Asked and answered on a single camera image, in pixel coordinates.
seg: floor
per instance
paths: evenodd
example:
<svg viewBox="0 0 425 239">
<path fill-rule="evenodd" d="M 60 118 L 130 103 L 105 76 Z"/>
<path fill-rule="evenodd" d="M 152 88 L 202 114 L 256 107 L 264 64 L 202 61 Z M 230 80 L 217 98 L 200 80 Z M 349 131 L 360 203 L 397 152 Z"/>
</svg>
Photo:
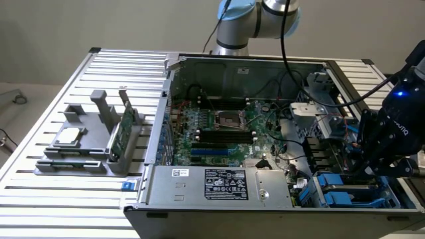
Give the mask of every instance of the floor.
<svg viewBox="0 0 425 239">
<path fill-rule="evenodd" d="M 11 102 L 0 108 L 0 128 L 7 131 L 13 141 L 20 143 L 61 86 L 0 83 L 0 94 L 13 89 L 20 89 L 24 92 L 28 102 L 24 105 Z M 0 152 L 0 167 L 7 159 L 8 156 Z"/>
</svg>

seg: power supply label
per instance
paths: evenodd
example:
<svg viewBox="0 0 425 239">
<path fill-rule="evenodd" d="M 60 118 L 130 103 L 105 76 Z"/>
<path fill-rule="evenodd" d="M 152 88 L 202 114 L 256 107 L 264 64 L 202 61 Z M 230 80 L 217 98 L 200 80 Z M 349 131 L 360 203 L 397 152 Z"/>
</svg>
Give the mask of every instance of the power supply label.
<svg viewBox="0 0 425 239">
<path fill-rule="evenodd" d="M 248 200 L 245 170 L 205 169 L 208 200 Z"/>
</svg>

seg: aluminum table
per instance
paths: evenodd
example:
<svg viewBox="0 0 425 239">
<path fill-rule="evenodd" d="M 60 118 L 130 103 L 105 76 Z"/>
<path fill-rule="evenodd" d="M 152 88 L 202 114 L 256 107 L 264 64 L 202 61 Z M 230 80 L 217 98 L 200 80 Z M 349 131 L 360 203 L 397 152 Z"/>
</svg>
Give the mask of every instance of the aluminum table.
<svg viewBox="0 0 425 239">
<path fill-rule="evenodd" d="M 136 202 L 136 192 L 121 192 L 121 184 L 141 176 L 152 122 L 160 98 L 165 52 L 101 49 L 90 52 L 0 170 L 0 238 L 136 239 L 138 235 L 121 207 Z M 385 76 L 362 60 L 333 59 L 360 95 Z M 381 107 L 392 86 L 366 100 Z M 35 163 L 55 138 L 68 104 L 96 112 L 89 100 L 94 89 L 106 91 L 106 102 L 124 111 L 118 89 L 126 89 L 133 107 L 146 115 L 126 178 L 36 176 Z"/>
</svg>

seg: green circuit board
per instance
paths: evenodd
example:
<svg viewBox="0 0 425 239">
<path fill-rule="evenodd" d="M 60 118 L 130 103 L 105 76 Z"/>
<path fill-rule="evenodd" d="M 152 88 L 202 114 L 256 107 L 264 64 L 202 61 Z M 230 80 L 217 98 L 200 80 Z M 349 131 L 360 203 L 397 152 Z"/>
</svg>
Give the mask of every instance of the green circuit board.
<svg viewBox="0 0 425 239">
<path fill-rule="evenodd" d="M 178 166 L 189 166 L 193 164 L 197 165 L 220 165 L 229 167 L 240 167 L 245 159 L 260 159 L 262 154 L 268 154 L 270 156 L 270 148 L 274 145 L 276 150 L 282 146 L 282 142 L 274 140 L 268 135 L 268 128 L 265 126 L 266 118 L 272 113 L 272 110 L 265 113 L 260 109 L 262 106 L 268 106 L 266 103 L 257 103 L 246 110 L 244 110 L 244 122 L 253 121 L 245 126 L 245 130 L 256 131 L 257 140 L 253 144 L 237 144 L 237 143 L 226 143 L 228 146 L 228 155 L 226 156 L 214 156 L 214 155 L 196 155 L 196 157 L 201 158 L 201 161 L 192 162 L 190 157 L 190 149 L 192 143 L 197 143 L 196 141 L 196 130 L 201 128 L 202 130 L 238 130 L 234 128 L 220 127 L 217 128 L 214 125 L 214 111 L 212 110 L 201 110 L 197 107 L 188 106 L 182 110 L 182 119 L 181 124 L 182 128 L 176 129 L 174 131 L 174 139 L 176 139 L 176 153 L 173 165 Z M 226 113 L 237 113 L 238 111 L 224 111 Z M 276 123 L 276 115 L 273 114 L 269 118 L 269 122 Z M 281 134 L 278 131 L 270 130 L 270 134 L 274 137 L 281 138 Z"/>
<path fill-rule="evenodd" d="M 134 111 L 129 103 L 125 104 L 125 110 L 118 124 L 117 134 L 112 143 L 112 153 L 118 159 L 124 155 L 130 138 L 132 126 L 134 121 Z"/>
</svg>

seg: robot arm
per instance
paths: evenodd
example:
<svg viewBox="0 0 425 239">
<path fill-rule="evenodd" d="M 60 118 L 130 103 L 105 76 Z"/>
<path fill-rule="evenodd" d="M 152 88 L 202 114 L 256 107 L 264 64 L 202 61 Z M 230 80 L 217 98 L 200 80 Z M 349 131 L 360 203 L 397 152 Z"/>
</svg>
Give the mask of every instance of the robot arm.
<svg viewBox="0 0 425 239">
<path fill-rule="evenodd" d="M 405 156 L 417 154 L 425 144 L 425 40 L 394 77 L 398 82 L 380 111 L 362 112 L 357 137 L 362 155 L 353 172 L 362 174 L 369 168 L 377 175 L 424 177 L 417 161 Z"/>
<path fill-rule="evenodd" d="M 285 0 L 222 0 L 218 6 L 218 19 L 226 9 L 217 29 L 216 55 L 248 55 L 250 38 L 280 38 L 280 25 L 284 17 Z M 301 17 L 298 0 L 292 0 L 286 16 L 285 35 L 297 28 Z"/>
</svg>

